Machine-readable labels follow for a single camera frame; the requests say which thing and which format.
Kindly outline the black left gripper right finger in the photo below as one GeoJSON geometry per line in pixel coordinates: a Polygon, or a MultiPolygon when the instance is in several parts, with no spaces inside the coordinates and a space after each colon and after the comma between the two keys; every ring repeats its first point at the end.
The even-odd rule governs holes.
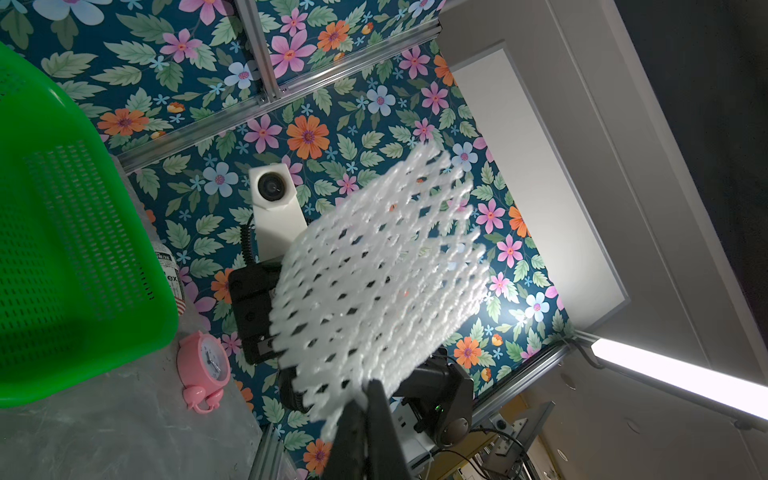
{"type": "Polygon", "coordinates": [[[383,384],[379,380],[371,380],[367,385],[366,396],[366,478],[410,479],[410,470],[397,437],[383,384]]]}

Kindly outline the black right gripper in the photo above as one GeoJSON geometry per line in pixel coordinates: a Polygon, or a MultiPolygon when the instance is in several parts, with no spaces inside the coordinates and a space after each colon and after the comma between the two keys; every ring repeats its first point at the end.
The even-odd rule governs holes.
{"type": "Polygon", "coordinates": [[[269,260],[234,270],[229,292],[245,360],[257,365],[277,357],[272,346],[269,314],[281,273],[279,260],[269,260]]]}

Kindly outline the white foam net sleeve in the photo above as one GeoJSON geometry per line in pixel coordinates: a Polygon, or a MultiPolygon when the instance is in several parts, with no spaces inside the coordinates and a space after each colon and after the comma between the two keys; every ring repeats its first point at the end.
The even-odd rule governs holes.
{"type": "Polygon", "coordinates": [[[269,314],[279,366],[326,441],[372,380],[392,396],[483,302],[471,185],[450,155],[414,148],[291,244],[269,314]]]}

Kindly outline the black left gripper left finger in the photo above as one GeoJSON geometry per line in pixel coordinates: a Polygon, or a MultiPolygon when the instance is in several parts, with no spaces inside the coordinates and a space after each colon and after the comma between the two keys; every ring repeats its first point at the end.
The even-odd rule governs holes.
{"type": "Polygon", "coordinates": [[[357,402],[348,403],[341,415],[323,480],[362,480],[367,469],[365,412],[357,402]]]}

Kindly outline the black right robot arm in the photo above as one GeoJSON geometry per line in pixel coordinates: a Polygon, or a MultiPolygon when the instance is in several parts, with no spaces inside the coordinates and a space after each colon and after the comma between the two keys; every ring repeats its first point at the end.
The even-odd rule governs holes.
{"type": "MultiPolygon", "coordinates": [[[[269,312],[280,273],[275,261],[247,265],[231,272],[229,291],[247,363],[278,358],[269,333],[269,312]]],[[[471,429],[473,381],[440,347],[395,391],[413,410],[414,430],[441,448],[461,442],[471,429]]]]}

